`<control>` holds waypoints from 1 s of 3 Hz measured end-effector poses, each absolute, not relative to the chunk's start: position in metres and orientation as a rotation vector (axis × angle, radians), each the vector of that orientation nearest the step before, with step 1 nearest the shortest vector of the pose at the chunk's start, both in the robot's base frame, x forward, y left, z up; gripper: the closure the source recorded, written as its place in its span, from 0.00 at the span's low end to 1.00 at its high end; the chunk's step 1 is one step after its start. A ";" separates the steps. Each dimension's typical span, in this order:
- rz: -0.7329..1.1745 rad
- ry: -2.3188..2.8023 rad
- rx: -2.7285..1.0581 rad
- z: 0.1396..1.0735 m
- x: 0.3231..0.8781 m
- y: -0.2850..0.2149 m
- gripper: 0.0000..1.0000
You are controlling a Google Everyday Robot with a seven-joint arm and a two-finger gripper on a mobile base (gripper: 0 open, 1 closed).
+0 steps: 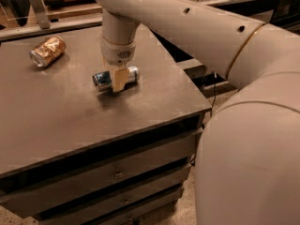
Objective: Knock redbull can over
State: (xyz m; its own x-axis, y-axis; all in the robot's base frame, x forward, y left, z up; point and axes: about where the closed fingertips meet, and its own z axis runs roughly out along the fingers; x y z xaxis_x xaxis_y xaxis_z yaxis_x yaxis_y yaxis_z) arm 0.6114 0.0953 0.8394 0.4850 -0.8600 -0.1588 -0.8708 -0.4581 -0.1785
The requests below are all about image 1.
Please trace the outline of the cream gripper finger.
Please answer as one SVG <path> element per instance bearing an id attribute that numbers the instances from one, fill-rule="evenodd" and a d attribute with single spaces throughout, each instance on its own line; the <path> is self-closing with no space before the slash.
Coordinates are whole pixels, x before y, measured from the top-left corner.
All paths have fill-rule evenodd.
<path id="1" fill-rule="evenodd" d="M 128 69 L 121 67 L 112 72 L 112 90 L 114 93 L 120 92 L 124 89 L 128 80 Z"/>
<path id="2" fill-rule="evenodd" d="M 103 58 L 103 65 L 110 73 L 110 76 L 113 76 L 113 65 L 111 65 L 105 58 Z"/>

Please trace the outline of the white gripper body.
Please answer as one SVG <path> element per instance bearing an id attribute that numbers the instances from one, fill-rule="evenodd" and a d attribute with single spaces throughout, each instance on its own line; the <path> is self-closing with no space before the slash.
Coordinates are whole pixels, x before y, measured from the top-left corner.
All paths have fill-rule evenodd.
<path id="1" fill-rule="evenodd" d="M 103 37 L 100 48 L 106 65 L 122 66 L 133 59 L 136 43 L 131 42 L 127 45 L 118 45 L 111 43 Z"/>

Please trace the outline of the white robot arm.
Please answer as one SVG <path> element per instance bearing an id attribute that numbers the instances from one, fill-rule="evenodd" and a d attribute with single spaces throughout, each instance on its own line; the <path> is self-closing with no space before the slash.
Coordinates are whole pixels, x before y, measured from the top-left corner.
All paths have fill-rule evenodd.
<path id="1" fill-rule="evenodd" d="M 195 161 L 198 225 L 300 225 L 300 49 L 285 29 L 188 0 L 96 0 L 114 68 L 143 24 L 237 88 Z"/>

